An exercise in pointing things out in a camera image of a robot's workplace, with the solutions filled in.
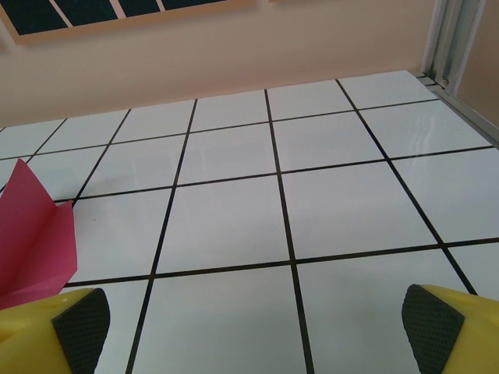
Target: beige wall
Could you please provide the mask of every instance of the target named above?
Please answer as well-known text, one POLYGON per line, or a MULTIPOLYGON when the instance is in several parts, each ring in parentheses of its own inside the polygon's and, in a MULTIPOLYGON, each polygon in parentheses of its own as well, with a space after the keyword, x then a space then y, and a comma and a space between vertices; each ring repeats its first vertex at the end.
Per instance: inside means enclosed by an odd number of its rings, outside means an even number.
POLYGON ((418 70, 435 0, 317 0, 15 46, 0 29, 0 125, 418 70))
POLYGON ((458 97, 499 127, 499 2, 485 6, 458 97))

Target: black pad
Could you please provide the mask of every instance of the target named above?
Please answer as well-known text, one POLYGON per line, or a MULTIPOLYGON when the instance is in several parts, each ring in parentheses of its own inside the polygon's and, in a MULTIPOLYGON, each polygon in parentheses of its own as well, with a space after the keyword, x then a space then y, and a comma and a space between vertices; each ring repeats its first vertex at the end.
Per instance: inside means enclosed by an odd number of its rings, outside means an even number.
POLYGON ((444 371, 464 321, 461 313, 423 287, 409 287, 402 322, 422 374, 444 371))
POLYGON ((100 288, 92 290, 52 320, 73 374, 94 374, 110 321, 108 300, 100 288))

